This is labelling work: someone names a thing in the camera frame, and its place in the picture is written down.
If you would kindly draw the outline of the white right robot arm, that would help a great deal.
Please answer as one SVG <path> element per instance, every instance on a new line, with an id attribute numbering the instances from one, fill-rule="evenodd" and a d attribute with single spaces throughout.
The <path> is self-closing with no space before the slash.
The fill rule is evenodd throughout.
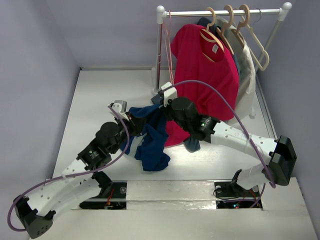
<path id="1" fill-rule="evenodd" d="M 290 138 L 247 134 L 217 118 L 200 114 L 196 105 L 186 97 L 170 99 L 160 108 L 167 120 L 174 121 L 192 138 L 229 147 L 260 161 L 251 168 L 236 171 L 230 183 L 235 196 L 242 196 L 249 189 L 266 183 L 279 186 L 290 183 L 297 160 Z"/>

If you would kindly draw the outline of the pink wire hanger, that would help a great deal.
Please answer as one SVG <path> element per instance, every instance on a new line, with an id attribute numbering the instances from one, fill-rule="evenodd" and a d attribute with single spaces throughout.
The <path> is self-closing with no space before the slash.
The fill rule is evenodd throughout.
<path id="1" fill-rule="evenodd" d="M 164 43 L 165 43 L 165 51 L 166 51 L 166 57 L 167 57 L 167 63 L 168 63 L 169 79 L 170 79 L 170 83 L 173 85 L 174 84 L 174 73 L 173 73 L 173 59 L 172 59 L 172 50 L 171 50 L 171 41 L 170 41 L 172 17 L 171 17 L 170 10 L 168 11 L 168 13 L 169 13 L 168 26 L 166 25 L 165 22 L 163 23 Z"/>

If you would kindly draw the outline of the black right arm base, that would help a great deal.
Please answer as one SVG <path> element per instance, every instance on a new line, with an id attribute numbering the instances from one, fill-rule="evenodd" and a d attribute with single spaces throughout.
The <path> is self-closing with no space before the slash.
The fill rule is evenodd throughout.
<path id="1" fill-rule="evenodd" d="M 238 178 L 242 170 L 235 172 L 231 180 L 214 182 L 213 196 L 218 209 L 262 209 L 262 193 L 258 186 L 245 189 L 238 185 Z"/>

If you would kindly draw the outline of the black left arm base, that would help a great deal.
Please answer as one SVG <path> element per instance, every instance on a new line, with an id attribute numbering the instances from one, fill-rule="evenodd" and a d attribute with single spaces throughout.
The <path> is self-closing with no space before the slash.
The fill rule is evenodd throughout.
<path id="1" fill-rule="evenodd" d="M 82 210 L 125 210 L 127 208 L 127 181 L 114 181 L 110 191 L 103 195 L 100 193 L 95 197 L 79 204 Z"/>

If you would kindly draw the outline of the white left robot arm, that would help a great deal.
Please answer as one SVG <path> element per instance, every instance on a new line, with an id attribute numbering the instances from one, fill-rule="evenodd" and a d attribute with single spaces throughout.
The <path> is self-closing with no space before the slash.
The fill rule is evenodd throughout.
<path id="1" fill-rule="evenodd" d="M 45 180 L 19 195 L 10 211 L 23 225 L 31 239 L 45 234 L 65 210 L 99 196 L 104 198 L 112 190 L 112 180 L 104 168 L 115 161 L 112 155 L 121 146 L 129 146 L 131 136 L 143 132 L 146 118 L 129 112 L 113 112 L 114 121 L 104 123 L 95 138 L 77 155 L 60 176 Z"/>

